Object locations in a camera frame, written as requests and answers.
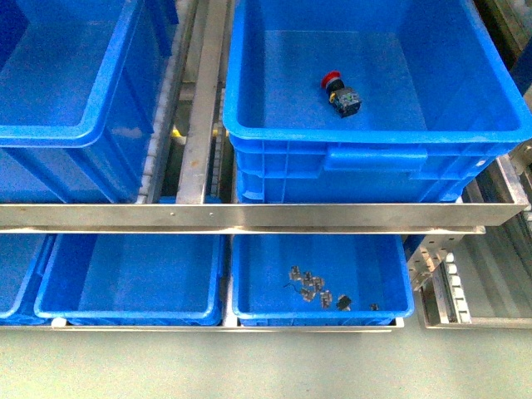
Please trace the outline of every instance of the small metal part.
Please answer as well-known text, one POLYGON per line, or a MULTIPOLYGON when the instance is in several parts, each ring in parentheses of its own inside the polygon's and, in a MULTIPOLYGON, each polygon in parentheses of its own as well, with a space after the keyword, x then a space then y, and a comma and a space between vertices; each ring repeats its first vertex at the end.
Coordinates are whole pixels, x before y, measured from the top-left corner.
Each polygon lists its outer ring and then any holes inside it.
POLYGON ((305 302, 312 302, 316 298, 316 293, 313 290, 301 288, 300 292, 305 302))
POLYGON ((351 308, 349 307, 351 303, 352 300, 347 295, 340 295, 336 307, 338 308, 338 310, 341 311, 349 311, 351 310, 351 308))
POLYGON ((331 307, 331 303, 333 303, 333 295, 330 291, 325 291, 323 293, 319 294, 320 302, 322 303, 323 309, 329 309, 331 307))
POLYGON ((325 285, 325 280, 323 278, 321 278, 321 277, 314 277, 313 278, 313 286, 314 286, 314 291, 316 293, 321 292, 324 285, 325 285))
POLYGON ((290 279, 292 281, 301 280, 301 271, 299 270, 299 266, 292 266, 292 268, 290 269, 290 279))
POLYGON ((305 272, 301 280, 301 283, 305 287, 312 287, 314 285, 313 274, 310 272, 305 272))

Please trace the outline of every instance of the bin bottom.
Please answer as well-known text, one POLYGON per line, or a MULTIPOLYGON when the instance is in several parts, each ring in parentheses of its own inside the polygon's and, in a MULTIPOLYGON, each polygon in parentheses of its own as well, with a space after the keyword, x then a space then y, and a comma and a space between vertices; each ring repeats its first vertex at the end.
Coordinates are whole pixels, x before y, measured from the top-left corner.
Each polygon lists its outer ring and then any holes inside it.
POLYGON ((254 105, 246 115, 247 126, 426 130, 406 58, 394 33, 266 31, 264 54, 256 57, 264 57, 255 60, 263 64, 264 78, 253 77, 249 85, 254 91, 249 100, 254 105), (346 86, 360 94, 362 108, 355 116, 340 118, 320 87, 331 70, 339 70, 346 86))
POLYGON ((243 325, 384 325, 413 310, 397 236, 250 235, 233 247, 233 305, 243 325), (323 279, 330 307, 319 293, 303 298, 302 288, 315 289, 290 278, 293 266, 323 279))

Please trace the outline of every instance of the plastic storage bin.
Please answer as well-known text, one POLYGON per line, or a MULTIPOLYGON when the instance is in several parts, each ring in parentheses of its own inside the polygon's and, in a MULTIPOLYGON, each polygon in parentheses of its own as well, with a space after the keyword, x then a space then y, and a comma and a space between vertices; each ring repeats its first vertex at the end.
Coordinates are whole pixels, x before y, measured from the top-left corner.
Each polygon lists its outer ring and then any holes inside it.
POLYGON ((245 326, 387 325, 414 310, 401 238, 395 235, 240 235, 233 242, 233 310, 245 326), (292 266, 324 279, 329 309, 291 281, 292 266), (340 296, 352 300, 340 311, 340 296))
POLYGON ((247 203, 453 201, 532 136, 470 0, 240 0, 224 123, 247 203))
POLYGON ((215 325, 218 235, 59 236, 35 312, 76 325, 215 325))
POLYGON ((0 326, 44 324, 33 312, 53 235, 0 234, 0 326))
POLYGON ((0 201, 136 199, 171 0, 0 2, 0 201))

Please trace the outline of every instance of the gray floor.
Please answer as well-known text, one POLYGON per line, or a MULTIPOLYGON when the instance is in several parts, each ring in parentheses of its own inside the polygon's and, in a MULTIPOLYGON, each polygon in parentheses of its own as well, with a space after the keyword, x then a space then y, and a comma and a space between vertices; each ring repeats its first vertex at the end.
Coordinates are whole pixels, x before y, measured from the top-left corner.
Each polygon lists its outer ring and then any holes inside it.
POLYGON ((3 398, 532 397, 532 332, 0 332, 3 398))

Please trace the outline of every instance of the small black component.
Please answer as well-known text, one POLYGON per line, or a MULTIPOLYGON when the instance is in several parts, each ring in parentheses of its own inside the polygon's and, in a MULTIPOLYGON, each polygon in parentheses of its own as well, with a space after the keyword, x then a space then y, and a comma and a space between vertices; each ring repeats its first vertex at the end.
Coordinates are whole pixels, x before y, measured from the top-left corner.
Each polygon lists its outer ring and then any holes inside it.
POLYGON ((322 79, 322 88, 329 96, 329 102, 342 118, 355 115, 362 100, 352 87, 346 87, 339 71, 331 71, 322 79))
POLYGON ((314 285, 313 274, 310 272, 305 272, 301 280, 301 284, 305 287, 312 287, 314 285))
POLYGON ((320 302, 322 303, 323 309, 329 309, 331 307, 331 303, 333 303, 333 295, 330 291, 325 291, 323 293, 319 294, 320 302))
POLYGON ((347 295, 340 295, 340 298, 338 298, 338 302, 336 304, 336 307, 338 310, 351 310, 349 305, 351 305, 352 300, 347 295))
POLYGON ((336 90, 330 96, 330 102, 342 118, 355 115, 360 110, 360 96, 351 88, 336 90))
POLYGON ((299 270, 299 266, 292 266, 292 269, 290 270, 290 279, 292 281, 301 280, 301 271, 299 270))
POLYGON ((314 291, 316 291, 317 293, 319 293, 323 289, 324 285, 325 285, 325 280, 323 278, 321 277, 313 278, 314 291))

